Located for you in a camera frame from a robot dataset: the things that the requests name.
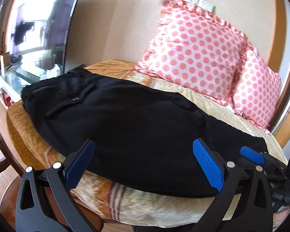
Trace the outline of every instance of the bed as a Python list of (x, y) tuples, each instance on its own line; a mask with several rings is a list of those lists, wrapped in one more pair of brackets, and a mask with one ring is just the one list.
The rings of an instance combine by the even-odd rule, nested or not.
[[(163, 91), (179, 92), (200, 109), (227, 124), (250, 135), (264, 138), (268, 151), (284, 163), (288, 163), (281, 147), (272, 134), (253, 126), (248, 120), (233, 114), (226, 107), (206, 98), (191, 89), (169, 81), (137, 72), (135, 63), (110, 60), (88, 66), (90, 72), (100, 75), (131, 80)], [(50, 167), (64, 157), (50, 147), (36, 132), (22, 101), (15, 103), (7, 111), (10, 136), (22, 161), (35, 169)], [(142, 192), (114, 183), (94, 173), (86, 171), (76, 189), (71, 194), (79, 204), (89, 208), (104, 219), (112, 219), (131, 225), (174, 227), (197, 222), (204, 214), (213, 198), (180, 198)], [(225, 220), (231, 218), (240, 195), (235, 195)], [(282, 213), (274, 214), (279, 223)]]

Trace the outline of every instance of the blue gripper pad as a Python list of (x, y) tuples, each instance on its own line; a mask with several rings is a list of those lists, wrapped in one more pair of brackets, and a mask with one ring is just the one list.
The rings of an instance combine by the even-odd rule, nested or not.
[(78, 156), (74, 159), (65, 174), (65, 188), (71, 190), (77, 187), (86, 168), (95, 154), (95, 143), (89, 140)]
[(263, 164), (265, 162), (265, 159), (262, 154), (256, 152), (255, 150), (252, 150), (249, 147), (242, 147), (240, 150), (240, 155), (246, 159), (249, 159), (250, 161), (256, 163), (256, 164)]
[(223, 187), (223, 169), (217, 164), (211, 150), (205, 143), (196, 139), (193, 142), (193, 154), (205, 173), (210, 185), (220, 191)]

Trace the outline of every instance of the beige wall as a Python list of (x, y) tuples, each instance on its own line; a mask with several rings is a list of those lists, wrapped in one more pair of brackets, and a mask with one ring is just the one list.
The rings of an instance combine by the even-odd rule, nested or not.
[[(138, 61), (156, 31), (163, 0), (79, 0), (67, 47), (67, 65), (112, 58)], [(215, 14), (243, 30), (267, 58), (274, 29), (274, 0), (206, 0)]]

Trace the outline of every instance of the wooden chair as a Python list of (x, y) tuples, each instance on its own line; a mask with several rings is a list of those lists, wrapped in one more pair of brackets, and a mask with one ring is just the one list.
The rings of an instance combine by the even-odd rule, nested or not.
[[(24, 172), (24, 168), (18, 163), (16, 158), (12, 155), (8, 146), (6, 145), (1, 133), (0, 133), (0, 150), (5, 156), (0, 160), (0, 173), (7, 169), (8, 166), (12, 166), (16, 172), (19, 174), (6, 188), (0, 203), (0, 231), (4, 232), (15, 232), (15, 207), (16, 199), (18, 194), (19, 185), (21, 182), (21, 177)], [(68, 226), (66, 220), (64, 219), (59, 207), (55, 201), (50, 188), (45, 188), (47, 198), (53, 208), (54, 214), (58, 221), (66, 226)], [(101, 231), (103, 228), (103, 220), (96, 213), (79, 205), (80, 210), (87, 217), (87, 219), (92, 223), (92, 225)]]

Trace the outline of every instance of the pillowcase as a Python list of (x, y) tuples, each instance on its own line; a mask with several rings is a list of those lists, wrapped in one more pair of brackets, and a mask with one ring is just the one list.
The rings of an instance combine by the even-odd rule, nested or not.
[(281, 78), (257, 55), (255, 48), (248, 48), (246, 55), (232, 90), (234, 111), (266, 129), (279, 99)]
[(229, 101), (247, 45), (245, 34), (228, 22), (193, 3), (166, 0), (158, 31), (135, 69)]

